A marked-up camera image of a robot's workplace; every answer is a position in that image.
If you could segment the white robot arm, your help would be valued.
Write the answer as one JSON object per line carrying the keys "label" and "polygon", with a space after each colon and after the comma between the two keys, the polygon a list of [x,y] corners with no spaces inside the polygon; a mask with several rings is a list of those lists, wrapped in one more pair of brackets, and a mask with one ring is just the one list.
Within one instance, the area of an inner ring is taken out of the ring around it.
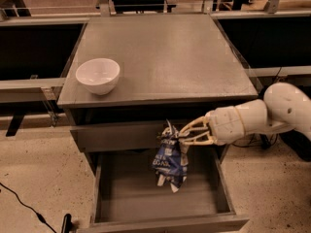
{"label": "white robot arm", "polygon": [[263,99],[212,110],[187,124],[179,136],[186,146],[222,146],[250,134],[291,130],[311,140],[311,100],[290,83],[274,83]]}

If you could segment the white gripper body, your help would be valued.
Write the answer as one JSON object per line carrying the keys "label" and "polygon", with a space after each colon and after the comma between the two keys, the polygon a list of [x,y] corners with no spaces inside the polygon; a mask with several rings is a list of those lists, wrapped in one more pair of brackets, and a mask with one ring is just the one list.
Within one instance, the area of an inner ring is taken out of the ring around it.
{"label": "white gripper body", "polygon": [[245,136],[244,125],[235,107],[217,108],[205,116],[208,118],[216,145],[231,144]]}

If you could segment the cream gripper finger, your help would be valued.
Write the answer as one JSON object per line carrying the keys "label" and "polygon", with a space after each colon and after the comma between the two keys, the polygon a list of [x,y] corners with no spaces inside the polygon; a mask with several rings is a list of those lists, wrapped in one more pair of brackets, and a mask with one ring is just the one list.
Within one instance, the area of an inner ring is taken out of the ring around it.
{"label": "cream gripper finger", "polygon": [[196,132],[196,131],[205,132],[208,130],[208,123],[209,123],[209,119],[206,116],[198,117],[194,119],[193,121],[191,121],[190,123],[188,123],[187,125],[185,125],[180,130],[180,135],[188,136],[190,133]]}
{"label": "cream gripper finger", "polygon": [[191,131],[181,133],[179,141],[185,146],[208,146],[214,144],[214,137],[209,131]]}

